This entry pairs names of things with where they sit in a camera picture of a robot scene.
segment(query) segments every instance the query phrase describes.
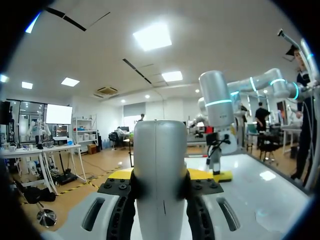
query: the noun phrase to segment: yellow black caution tape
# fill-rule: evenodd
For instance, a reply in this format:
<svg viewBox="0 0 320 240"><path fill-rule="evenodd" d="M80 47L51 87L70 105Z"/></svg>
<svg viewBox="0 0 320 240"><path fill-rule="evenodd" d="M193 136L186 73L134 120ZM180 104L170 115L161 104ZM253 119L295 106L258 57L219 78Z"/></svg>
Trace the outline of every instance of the yellow black caution tape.
<svg viewBox="0 0 320 240"><path fill-rule="evenodd" d="M98 186L94 185L94 184L91 183L91 182L94 181L94 180L97 180L97 179L99 179L99 178L102 178L102 177L104 177L104 176L107 175L107 174L113 173L113 172L114 172L116 169L118 169L118 168L120 168L120 167L117 166L116 168L114 168L114 169L112 169L112 170L109 170L109 171L106 171L104 174L102 174L102 175L100 175L100 176L97 176L97 177L91 179L91 180L88 181L88 182L84 182L84 183L82 183L82 184L80 184L80 185L78 185L78 186L75 186L75 187L70 188L70 189L68 189L68 190L62 191L62 192L59 193L59 195L69 193L69 192L71 192L72 190L78 189L78 188L80 188L80 187L82 187L82 186L85 186L85 185L88 185L88 184L91 185L91 186L93 186L93 187L96 188L96 189L99 189Z"/></svg>

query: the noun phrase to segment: monitor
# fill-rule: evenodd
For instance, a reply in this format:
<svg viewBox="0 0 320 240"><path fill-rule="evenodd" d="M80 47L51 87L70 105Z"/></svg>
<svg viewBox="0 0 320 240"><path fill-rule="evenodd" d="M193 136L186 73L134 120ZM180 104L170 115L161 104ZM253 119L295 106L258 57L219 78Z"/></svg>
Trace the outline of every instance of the monitor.
<svg viewBox="0 0 320 240"><path fill-rule="evenodd" d="M129 132L129 127L128 126L121 126L120 128L121 128L122 131Z"/></svg>
<svg viewBox="0 0 320 240"><path fill-rule="evenodd" d="M72 106L48 104L46 109L47 124L71 124Z"/></svg>

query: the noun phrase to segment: black chair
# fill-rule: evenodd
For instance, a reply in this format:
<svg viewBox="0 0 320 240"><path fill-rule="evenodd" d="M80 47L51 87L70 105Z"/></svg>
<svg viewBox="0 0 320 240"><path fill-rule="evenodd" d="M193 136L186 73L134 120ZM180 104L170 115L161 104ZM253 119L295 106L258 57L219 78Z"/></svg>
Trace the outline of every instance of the black chair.
<svg viewBox="0 0 320 240"><path fill-rule="evenodd" d="M275 163L277 166L279 163L275 160L274 151L281 147L280 138L277 135L270 134L260 134L259 138L261 138L260 149L260 160L264 153L263 162L268 161L270 163Z"/></svg>
<svg viewBox="0 0 320 240"><path fill-rule="evenodd" d="M112 141L112 148L114 150L116 150L115 148L115 145L117 147L119 147L120 145L122 145L122 147L124 146L124 138L123 137L119 137L118 134L114 131L114 132L111 132L109 134L109 140Z"/></svg>
<svg viewBox="0 0 320 240"><path fill-rule="evenodd" d="M14 184L20 192L20 194L25 198L29 204L36 204L39 208L39 212L36 215L36 219L39 224L50 228L54 226L57 222L57 215L54 211L50 209L44 209L44 206L40 203L42 190L37 187L24 187L19 181L14 179Z"/></svg>

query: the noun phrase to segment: window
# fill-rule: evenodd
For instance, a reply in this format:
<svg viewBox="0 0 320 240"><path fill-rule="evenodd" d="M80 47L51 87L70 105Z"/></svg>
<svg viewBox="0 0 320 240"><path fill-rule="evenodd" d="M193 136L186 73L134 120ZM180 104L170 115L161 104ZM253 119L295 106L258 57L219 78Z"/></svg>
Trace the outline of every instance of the window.
<svg viewBox="0 0 320 240"><path fill-rule="evenodd" d="M124 127L129 127L130 132L132 132L140 119L141 115L125 116L123 118Z"/></svg>

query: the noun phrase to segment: ceiling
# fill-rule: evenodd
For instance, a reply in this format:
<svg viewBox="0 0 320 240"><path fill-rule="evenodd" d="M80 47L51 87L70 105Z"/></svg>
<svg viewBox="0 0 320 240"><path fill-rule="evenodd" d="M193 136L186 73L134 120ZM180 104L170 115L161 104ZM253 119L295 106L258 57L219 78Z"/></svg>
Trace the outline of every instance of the ceiling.
<svg viewBox="0 0 320 240"><path fill-rule="evenodd" d="M271 68L279 68L289 81L296 77L296 63L283 58L290 45L277 33L283 28L297 41L300 36L268 0L60 0L50 7L86 31L42 12L5 72L10 77L5 91L90 97L110 86L118 89L119 97L107 101L119 105L124 98L125 104L144 102L146 94L149 101L200 97L195 92L198 78L209 70L224 72L227 82ZM167 24L172 45L143 51L133 33L153 23ZM181 71L183 80L165 83L161 73L173 71ZM80 82L75 87L61 85L65 77ZM21 81L33 83L33 89L21 88Z"/></svg>

